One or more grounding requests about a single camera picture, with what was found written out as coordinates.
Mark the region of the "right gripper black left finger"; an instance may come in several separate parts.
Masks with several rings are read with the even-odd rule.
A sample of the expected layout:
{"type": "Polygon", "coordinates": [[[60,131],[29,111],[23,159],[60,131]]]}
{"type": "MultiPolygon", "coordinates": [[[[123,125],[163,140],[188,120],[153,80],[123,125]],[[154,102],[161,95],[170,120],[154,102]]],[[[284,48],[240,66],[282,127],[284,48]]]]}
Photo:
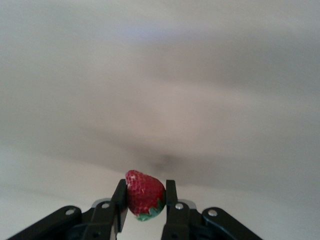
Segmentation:
{"type": "Polygon", "coordinates": [[[9,239],[115,240],[127,212],[127,185],[121,179],[111,198],[95,201],[86,212],[74,205],[61,207],[9,239]]]}

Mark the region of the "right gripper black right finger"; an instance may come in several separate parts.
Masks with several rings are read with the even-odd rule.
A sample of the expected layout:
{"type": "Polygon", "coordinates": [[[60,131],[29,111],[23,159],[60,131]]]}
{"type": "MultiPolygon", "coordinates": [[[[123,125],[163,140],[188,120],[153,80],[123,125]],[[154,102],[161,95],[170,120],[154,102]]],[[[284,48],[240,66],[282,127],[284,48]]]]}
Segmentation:
{"type": "Polygon", "coordinates": [[[257,234],[219,207],[198,212],[192,201],[178,199],[176,182],[166,181],[163,240],[260,240],[257,234]]]}

